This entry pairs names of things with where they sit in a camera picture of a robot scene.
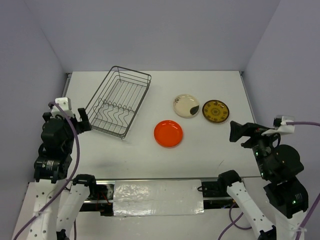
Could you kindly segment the brown yellow plate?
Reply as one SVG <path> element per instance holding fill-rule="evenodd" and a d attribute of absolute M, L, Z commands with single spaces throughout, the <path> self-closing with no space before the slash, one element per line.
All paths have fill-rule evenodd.
<path fill-rule="evenodd" d="M 206 120 L 214 124 L 224 123 L 230 116 L 228 106 L 216 99 L 205 102 L 201 112 Z"/>

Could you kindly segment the orange plate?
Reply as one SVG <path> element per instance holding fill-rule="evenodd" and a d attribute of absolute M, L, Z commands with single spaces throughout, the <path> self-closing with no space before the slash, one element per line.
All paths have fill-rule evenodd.
<path fill-rule="evenodd" d="M 180 144 L 184 137 L 184 132 L 177 122 L 173 120 L 163 120 L 155 126 L 153 136 L 160 146 L 173 148 Z"/>

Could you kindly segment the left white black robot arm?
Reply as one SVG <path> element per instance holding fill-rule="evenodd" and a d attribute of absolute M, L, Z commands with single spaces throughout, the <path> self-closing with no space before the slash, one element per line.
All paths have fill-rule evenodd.
<path fill-rule="evenodd" d="M 78 135 L 91 131 L 84 108 L 80 120 L 69 110 L 51 105 L 43 114 L 42 144 L 34 163 L 35 203 L 33 216 L 19 230 L 28 229 L 28 240 L 68 240 L 76 231 L 76 218 L 85 199 L 98 194 L 96 179 L 90 174 L 68 173 L 72 151 L 76 148 L 75 165 L 80 162 Z"/>

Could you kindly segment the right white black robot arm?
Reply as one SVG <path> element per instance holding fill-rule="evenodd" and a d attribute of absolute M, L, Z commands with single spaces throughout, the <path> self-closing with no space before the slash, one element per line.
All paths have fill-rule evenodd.
<path fill-rule="evenodd" d="M 258 240 L 305 238 L 302 223 L 307 216 L 309 195 L 297 178 L 304 166 L 295 148 L 280 143 L 273 145 L 275 141 L 280 142 L 282 135 L 294 131 L 293 121 L 284 116 L 275 118 L 273 128 L 249 122 L 230 122 L 230 142 L 235 143 L 242 137 L 248 137 L 241 146 L 253 151 L 260 176 L 268 182 L 263 189 L 273 210 L 275 223 L 268 220 L 257 206 L 235 170 L 218 176 L 217 190 L 221 195 L 233 198 Z"/>

